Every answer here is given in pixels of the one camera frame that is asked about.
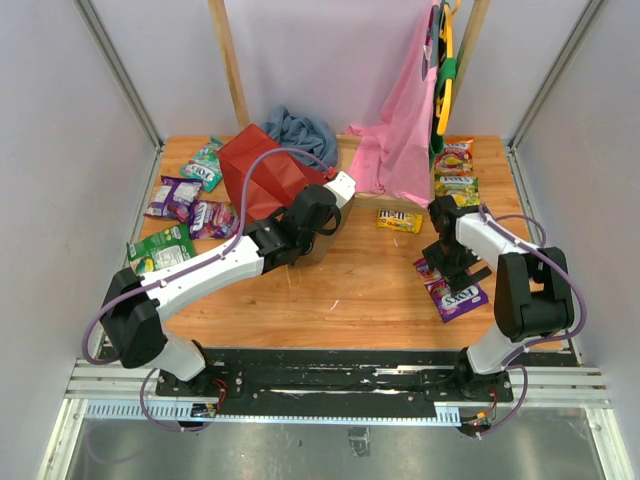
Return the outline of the green Fox's candy bag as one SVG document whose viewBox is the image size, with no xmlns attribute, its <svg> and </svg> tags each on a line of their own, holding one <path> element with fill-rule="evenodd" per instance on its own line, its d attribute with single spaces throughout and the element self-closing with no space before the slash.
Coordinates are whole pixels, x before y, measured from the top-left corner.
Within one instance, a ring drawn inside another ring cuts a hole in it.
<svg viewBox="0 0 640 480">
<path fill-rule="evenodd" d="M 223 179 L 218 158 L 218 151 L 223 146 L 224 143 L 220 139 L 211 136 L 207 144 L 181 167 L 181 175 L 187 179 L 201 181 L 204 191 L 212 192 Z"/>
</svg>

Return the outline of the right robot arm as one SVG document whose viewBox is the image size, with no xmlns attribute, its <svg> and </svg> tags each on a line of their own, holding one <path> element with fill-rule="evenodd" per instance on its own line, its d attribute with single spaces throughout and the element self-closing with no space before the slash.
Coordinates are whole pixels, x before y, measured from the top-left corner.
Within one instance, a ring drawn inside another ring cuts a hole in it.
<svg viewBox="0 0 640 480">
<path fill-rule="evenodd" d="M 479 399 L 507 381 L 507 367 L 526 349 L 567 336 L 579 311 L 577 292 L 561 249 L 521 239 L 484 206 L 460 207 L 442 196 L 428 211 L 438 239 L 424 249 L 424 260 L 454 295 L 493 275 L 495 323 L 459 352 L 448 378 L 427 379 L 425 392 L 433 399 Z"/>
</svg>

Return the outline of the orange Fox's fruits bag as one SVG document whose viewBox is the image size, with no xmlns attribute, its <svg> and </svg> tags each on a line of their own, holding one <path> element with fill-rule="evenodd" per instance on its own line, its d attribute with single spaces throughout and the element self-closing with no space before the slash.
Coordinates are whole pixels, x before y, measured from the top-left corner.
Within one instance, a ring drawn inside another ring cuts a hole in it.
<svg viewBox="0 0 640 480">
<path fill-rule="evenodd" d="M 473 137 L 452 137 L 445 141 L 434 160 L 433 172 L 440 176 L 471 176 L 474 172 Z"/>
</svg>

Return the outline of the purple white snack packet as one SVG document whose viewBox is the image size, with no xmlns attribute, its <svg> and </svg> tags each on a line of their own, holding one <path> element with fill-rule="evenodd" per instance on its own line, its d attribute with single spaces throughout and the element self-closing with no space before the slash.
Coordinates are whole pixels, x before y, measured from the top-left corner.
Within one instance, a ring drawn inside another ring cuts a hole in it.
<svg viewBox="0 0 640 480">
<path fill-rule="evenodd" d="M 413 262 L 424 287 L 433 301 L 444 323 L 448 323 L 489 302 L 488 295 L 478 285 L 471 285 L 458 293 L 452 293 L 449 284 L 438 273 L 431 270 L 424 258 Z"/>
</svg>

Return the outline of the purple Fox's berries bag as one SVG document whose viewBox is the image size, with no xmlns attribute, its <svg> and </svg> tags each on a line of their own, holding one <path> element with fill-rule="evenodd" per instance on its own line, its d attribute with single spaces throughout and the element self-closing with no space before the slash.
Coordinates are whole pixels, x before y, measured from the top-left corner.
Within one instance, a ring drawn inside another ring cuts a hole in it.
<svg viewBox="0 0 640 480">
<path fill-rule="evenodd" d="M 229 239 L 239 228 L 239 214 L 229 202 L 196 200 L 188 217 L 192 240 Z"/>
</svg>

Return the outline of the brown red paper bag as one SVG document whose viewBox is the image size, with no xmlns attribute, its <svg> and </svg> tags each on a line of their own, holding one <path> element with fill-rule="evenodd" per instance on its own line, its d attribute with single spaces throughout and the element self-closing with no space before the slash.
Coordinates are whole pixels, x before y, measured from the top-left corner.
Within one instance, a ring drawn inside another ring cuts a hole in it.
<svg viewBox="0 0 640 480">
<path fill-rule="evenodd" d="M 324 185 L 338 173 L 300 163 L 251 124 L 218 152 L 229 200 L 242 217 L 240 240 L 213 266 L 223 280 L 240 281 L 285 265 L 319 263 L 348 218 Z"/>
</svg>

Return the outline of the yellow M&M's packet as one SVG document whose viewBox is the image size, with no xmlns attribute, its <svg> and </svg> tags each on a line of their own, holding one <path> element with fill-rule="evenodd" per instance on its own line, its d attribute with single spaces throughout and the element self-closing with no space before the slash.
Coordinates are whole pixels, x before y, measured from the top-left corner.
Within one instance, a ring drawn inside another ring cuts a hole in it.
<svg viewBox="0 0 640 480">
<path fill-rule="evenodd" d="M 421 214 L 380 209 L 376 218 L 376 227 L 405 233 L 418 234 L 423 224 Z"/>
</svg>

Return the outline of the green snack packet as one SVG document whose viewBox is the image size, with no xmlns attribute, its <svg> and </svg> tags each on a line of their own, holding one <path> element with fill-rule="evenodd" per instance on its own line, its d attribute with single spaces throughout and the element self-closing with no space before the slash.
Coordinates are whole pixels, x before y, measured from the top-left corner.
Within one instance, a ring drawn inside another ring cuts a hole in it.
<svg viewBox="0 0 640 480">
<path fill-rule="evenodd" d="M 173 267 L 197 255 L 184 224 L 128 244 L 127 254 L 129 265 L 137 275 Z"/>
</svg>

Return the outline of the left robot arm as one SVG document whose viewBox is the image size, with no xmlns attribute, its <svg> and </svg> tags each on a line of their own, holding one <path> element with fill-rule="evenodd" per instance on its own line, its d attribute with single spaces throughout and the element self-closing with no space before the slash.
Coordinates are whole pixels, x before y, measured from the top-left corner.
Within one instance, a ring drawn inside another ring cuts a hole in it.
<svg viewBox="0 0 640 480">
<path fill-rule="evenodd" d="M 288 207 L 239 230 L 236 237 L 190 260 L 147 275 L 117 272 L 98 319 L 122 367 L 153 366 L 200 396 L 221 385 L 215 363 L 195 340 L 165 330 L 163 322 L 197 300 L 237 282 L 293 265 L 329 237 L 345 218 L 355 189 L 340 179 L 310 185 Z"/>
</svg>

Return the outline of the green yellow Fox's bag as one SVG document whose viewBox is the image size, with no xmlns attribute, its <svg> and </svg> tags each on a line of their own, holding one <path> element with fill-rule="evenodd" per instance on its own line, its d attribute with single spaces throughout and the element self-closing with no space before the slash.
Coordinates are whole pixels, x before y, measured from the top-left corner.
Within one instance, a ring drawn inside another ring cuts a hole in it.
<svg viewBox="0 0 640 480">
<path fill-rule="evenodd" d="M 451 196 L 459 207 L 478 206 L 481 203 L 476 176 L 435 176 L 435 196 Z"/>
</svg>

